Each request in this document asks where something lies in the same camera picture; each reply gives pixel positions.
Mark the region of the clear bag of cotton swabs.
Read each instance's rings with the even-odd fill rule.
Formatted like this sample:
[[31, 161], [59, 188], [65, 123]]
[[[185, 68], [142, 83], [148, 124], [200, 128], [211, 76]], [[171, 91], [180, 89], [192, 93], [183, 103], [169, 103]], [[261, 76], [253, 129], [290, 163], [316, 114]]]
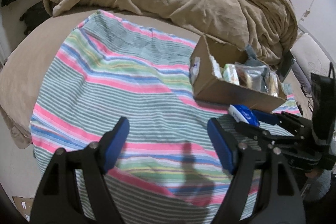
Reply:
[[278, 80], [274, 71], [269, 71], [265, 76], [266, 92], [270, 96], [278, 97]]

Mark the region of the grey dotted sock bundle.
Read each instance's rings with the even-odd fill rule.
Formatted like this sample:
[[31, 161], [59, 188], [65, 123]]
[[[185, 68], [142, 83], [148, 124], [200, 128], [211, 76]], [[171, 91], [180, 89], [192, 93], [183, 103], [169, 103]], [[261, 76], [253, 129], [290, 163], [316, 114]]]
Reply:
[[251, 47], [251, 45], [247, 45], [244, 49], [244, 51], [246, 52], [247, 56], [248, 56], [248, 59], [254, 59], [254, 60], [257, 60], [257, 55], [254, 51], [254, 49]]

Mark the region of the grey embroidered cushion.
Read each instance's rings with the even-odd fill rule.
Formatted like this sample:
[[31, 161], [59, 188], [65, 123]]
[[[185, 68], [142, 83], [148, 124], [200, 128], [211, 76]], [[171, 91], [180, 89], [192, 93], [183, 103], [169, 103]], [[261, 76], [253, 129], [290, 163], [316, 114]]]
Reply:
[[312, 73], [328, 76], [330, 60], [309, 34], [301, 35], [290, 51], [310, 84]]

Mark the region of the black phone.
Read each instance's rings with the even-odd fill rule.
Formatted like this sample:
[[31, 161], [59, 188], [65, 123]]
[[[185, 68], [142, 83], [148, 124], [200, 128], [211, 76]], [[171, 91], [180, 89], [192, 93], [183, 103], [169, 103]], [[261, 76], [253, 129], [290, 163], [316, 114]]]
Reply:
[[287, 51], [283, 55], [280, 64], [278, 66], [278, 69], [276, 71], [277, 76], [282, 83], [286, 79], [294, 63], [295, 63], [295, 57], [292, 55], [291, 51]]

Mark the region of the beige fleece blanket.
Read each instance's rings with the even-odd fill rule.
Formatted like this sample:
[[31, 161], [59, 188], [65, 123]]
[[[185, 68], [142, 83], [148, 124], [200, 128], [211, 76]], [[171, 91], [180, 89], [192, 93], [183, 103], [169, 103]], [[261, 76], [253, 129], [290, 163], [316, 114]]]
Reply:
[[154, 14], [197, 34], [245, 48], [277, 65], [297, 38], [298, 24], [290, 0], [43, 0], [50, 16], [76, 5], [109, 7], [137, 15]]

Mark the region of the grey knit sock bundle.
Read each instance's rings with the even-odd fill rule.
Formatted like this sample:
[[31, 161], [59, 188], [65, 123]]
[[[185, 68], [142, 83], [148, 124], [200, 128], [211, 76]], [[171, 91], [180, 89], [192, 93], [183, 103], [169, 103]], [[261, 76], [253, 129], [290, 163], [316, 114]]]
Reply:
[[259, 59], [254, 59], [252, 57], [249, 57], [244, 65], [250, 66], [250, 67], [260, 67], [260, 66], [266, 66], [266, 64]]

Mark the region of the beige bed mattress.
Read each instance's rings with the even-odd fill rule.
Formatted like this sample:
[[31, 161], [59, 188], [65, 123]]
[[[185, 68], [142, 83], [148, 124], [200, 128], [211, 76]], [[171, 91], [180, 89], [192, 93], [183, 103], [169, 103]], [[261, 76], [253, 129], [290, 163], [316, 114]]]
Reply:
[[46, 20], [9, 56], [1, 71], [1, 116], [18, 148], [31, 144], [30, 119], [57, 51], [70, 32], [94, 12], [95, 8], [77, 7]]

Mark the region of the clear bag with snacks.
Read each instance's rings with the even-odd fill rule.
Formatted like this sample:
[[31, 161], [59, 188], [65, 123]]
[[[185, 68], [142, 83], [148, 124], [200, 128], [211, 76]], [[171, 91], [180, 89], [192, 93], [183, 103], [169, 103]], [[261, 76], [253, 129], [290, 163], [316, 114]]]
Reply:
[[235, 69], [240, 86], [257, 92], [267, 91], [265, 78], [266, 73], [268, 72], [268, 67], [266, 65], [249, 66], [236, 62]]

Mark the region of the blue white small packet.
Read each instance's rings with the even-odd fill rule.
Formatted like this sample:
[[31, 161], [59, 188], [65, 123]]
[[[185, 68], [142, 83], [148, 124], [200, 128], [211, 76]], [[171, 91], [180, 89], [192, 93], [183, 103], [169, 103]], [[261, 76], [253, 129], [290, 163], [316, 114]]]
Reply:
[[244, 105], [230, 105], [228, 108], [228, 114], [238, 122], [244, 122], [253, 126], [260, 126], [260, 122], [255, 114]]

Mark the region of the brown cardboard box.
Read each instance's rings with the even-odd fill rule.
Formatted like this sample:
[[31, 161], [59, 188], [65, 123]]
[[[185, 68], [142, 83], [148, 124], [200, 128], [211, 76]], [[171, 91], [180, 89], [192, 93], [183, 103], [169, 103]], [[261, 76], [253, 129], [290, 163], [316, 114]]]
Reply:
[[251, 109], [272, 112], [286, 102], [286, 95], [279, 88], [278, 97], [257, 92], [240, 85], [228, 83], [213, 75], [210, 55], [220, 67], [236, 62], [244, 63], [248, 56], [235, 45], [221, 42], [210, 35], [202, 35], [190, 57], [190, 81], [196, 100], [224, 105], [245, 105]]

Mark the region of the striped colourful towel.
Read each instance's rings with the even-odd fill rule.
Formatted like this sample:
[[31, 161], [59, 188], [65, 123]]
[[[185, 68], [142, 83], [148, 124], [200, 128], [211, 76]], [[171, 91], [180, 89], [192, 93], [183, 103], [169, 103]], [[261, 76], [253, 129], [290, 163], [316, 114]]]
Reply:
[[[31, 223], [210, 223], [230, 176], [207, 134], [224, 104], [196, 100], [197, 42], [96, 11], [65, 38], [30, 120], [43, 177]], [[102, 137], [130, 131], [104, 172]]]

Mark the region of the white sock bundle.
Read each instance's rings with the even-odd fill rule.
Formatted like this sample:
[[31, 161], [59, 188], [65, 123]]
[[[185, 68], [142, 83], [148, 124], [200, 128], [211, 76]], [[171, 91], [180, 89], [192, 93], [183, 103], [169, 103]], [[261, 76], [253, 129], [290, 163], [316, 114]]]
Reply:
[[213, 75], [217, 78], [217, 79], [222, 79], [223, 78], [223, 74], [221, 71], [221, 67], [218, 64], [218, 62], [216, 61], [215, 57], [213, 57], [212, 55], [210, 55], [210, 61], [213, 67]]

